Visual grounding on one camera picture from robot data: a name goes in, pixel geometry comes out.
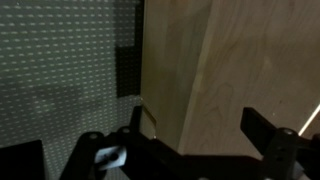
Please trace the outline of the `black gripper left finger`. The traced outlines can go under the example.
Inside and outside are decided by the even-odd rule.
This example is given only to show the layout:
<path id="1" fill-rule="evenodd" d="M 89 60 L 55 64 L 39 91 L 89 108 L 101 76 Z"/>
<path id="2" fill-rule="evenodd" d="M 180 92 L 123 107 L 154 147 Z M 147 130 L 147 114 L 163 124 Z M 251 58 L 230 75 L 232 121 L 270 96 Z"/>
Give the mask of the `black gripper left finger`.
<path id="1" fill-rule="evenodd" d="M 133 133 L 137 133 L 140 131 L 140 123 L 142 117 L 142 106 L 135 106 L 132 111 L 132 116 L 129 123 L 129 129 Z"/>

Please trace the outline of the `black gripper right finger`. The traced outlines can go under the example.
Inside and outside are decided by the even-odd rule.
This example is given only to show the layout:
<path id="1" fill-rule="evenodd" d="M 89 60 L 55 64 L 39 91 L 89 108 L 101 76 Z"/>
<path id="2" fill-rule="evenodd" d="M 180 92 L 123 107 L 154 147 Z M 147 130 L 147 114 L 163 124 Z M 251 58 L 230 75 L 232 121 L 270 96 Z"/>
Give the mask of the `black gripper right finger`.
<path id="1" fill-rule="evenodd" d="M 255 149 L 263 155 L 277 128 L 252 107 L 242 112 L 240 129 Z"/>

